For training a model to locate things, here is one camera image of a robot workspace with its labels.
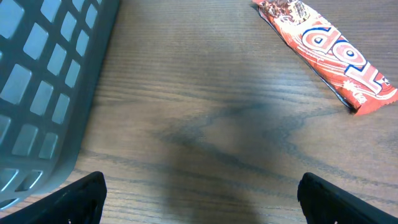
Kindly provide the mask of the red snack package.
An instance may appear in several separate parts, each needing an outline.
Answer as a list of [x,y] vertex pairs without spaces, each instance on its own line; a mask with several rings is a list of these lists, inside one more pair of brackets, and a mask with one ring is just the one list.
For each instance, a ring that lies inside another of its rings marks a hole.
[[259,15],[356,115],[397,101],[397,88],[316,10],[299,0],[255,3]]

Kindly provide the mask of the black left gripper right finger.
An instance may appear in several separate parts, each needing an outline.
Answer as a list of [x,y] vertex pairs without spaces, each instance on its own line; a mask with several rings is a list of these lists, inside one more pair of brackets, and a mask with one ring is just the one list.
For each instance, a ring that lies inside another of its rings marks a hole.
[[397,218],[321,177],[304,173],[297,198],[308,224],[397,224]]

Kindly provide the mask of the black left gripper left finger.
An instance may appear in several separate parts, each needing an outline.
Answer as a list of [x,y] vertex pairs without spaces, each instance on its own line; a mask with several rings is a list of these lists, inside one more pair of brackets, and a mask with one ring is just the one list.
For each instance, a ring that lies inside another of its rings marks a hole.
[[1,224],[99,224],[106,199],[104,175],[96,171],[1,219]]

